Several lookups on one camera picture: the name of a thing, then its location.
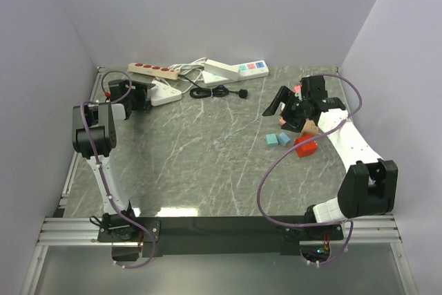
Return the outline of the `salmon plug adapter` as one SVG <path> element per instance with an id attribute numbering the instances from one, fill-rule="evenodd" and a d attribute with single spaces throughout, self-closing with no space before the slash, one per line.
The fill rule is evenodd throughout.
<path id="1" fill-rule="evenodd" d="M 282 117 L 280 117 L 278 123 L 281 127 L 283 127 L 287 122 Z"/>

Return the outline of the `wooden cube plug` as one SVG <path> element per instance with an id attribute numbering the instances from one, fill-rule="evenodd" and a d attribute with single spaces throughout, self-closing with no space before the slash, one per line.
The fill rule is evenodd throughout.
<path id="1" fill-rule="evenodd" d="M 317 127 L 317 125 L 313 120 L 306 120 L 300 133 L 302 136 L 304 135 L 317 136 L 319 133 L 319 128 Z"/>

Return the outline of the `white triangular strip base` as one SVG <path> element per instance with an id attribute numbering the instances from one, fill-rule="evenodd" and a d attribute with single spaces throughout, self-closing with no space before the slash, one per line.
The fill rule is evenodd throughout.
<path id="1" fill-rule="evenodd" d="M 151 89 L 152 106 L 161 106 L 182 99 L 182 92 L 180 90 L 157 80 L 153 80 L 151 83 L 154 85 Z"/>

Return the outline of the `blue plug adapter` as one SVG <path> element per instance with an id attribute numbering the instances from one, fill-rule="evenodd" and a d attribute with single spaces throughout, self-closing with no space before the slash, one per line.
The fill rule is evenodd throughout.
<path id="1" fill-rule="evenodd" d="M 280 133 L 278 136 L 278 142 L 282 146 L 287 146 L 291 142 L 291 138 L 286 133 Z"/>

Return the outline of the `teal plug adapter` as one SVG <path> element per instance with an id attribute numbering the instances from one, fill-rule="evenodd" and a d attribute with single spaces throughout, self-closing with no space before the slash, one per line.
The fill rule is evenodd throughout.
<path id="1" fill-rule="evenodd" d="M 278 137 L 275 133 L 266 134 L 265 140 L 268 147 L 275 147 L 279 145 Z"/>

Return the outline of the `red cube plug adapter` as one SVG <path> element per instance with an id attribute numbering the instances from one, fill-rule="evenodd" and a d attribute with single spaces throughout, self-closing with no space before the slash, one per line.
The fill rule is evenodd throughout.
<path id="1" fill-rule="evenodd" d="M 295 140 L 294 146 L 296 146 L 296 154 L 299 158 L 304 158 L 304 157 L 313 155 L 316 152 L 318 145 L 314 140 L 310 141 L 302 146 L 299 146 L 299 144 L 311 139 L 312 137 L 313 136 L 311 136 L 311 135 L 304 135 L 304 136 L 298 137 Z"/>

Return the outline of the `white multicolour power strip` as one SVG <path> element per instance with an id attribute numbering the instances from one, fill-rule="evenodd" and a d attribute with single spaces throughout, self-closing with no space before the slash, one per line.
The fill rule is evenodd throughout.
<path id="1" fill-rule="evenodd" d="M 206 87 L 214 87 L 220 84 L 229 84 L 234 82 L 241 82 L 248 79 L 255 79 L 260 77 L 266 77 L 269 74 L 269 68 L 267 67 L 264 60 L 252 61 L 244 64 L 232 65 L 237 66 L 240 70 L 239 80 L 233 81 L 224 77 L 213 75 L 206 72 L 204 69 L 202 71 L 203 82 Z"/>

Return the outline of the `wooden power strip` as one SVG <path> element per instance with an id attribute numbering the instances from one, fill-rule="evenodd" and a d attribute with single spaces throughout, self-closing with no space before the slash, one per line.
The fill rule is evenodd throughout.
<path id="1" fill-rule="evenodd" d="M 163 79 L 177 80 L 179 77 L 178 70 L 143 63 L 129 63 L 127 70 L 132 73 Z"/>

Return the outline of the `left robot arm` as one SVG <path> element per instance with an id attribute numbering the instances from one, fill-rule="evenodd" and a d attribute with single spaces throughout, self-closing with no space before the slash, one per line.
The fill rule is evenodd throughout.
<path id="1" fill-rule="evenodd" d="M 73 107 L 73 148 L 92 169 L 103 200 L 102 218 L 92 216 L 90 221 L 100 231 L 123 241 L 134 239 L 142 230 L 113 166 L 115 120 L 127 120 L 134 111 L 149 112 L 154 88 L 153 83 L 115 79 L 108 83 L 106 102 L 84 102 Z"/>

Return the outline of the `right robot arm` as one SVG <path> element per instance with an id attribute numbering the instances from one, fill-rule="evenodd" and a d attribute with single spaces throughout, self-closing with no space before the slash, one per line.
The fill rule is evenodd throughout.
<path id="1" fill-rule="evenodd" d="M 310 142 L 328 138 L 341 158 L 346 174 L 337 196 L 309 207 L 302 223 L 276 220 L 266 213 L 262 216 L 275 225 L 303 228 L 306 236 L 320 238 L 327 226 L 347 222 L 362 216 L 382 216 L 392 212 L 395 203 L 398 167 L 392 160 L 384 160 L 365 141 L 354 126 L 348 111 L 338 97 L 330 97 L 325 88 L 326 75 L 303 77 L 300 94 L 281 86 L 263 116 L 274 115 L 278 107 L 285 107 L 280 115 L 282 129 L 299 133 L 305 122 L 311 120 L 320 135 L 295 144 L 295 151 Z"/>

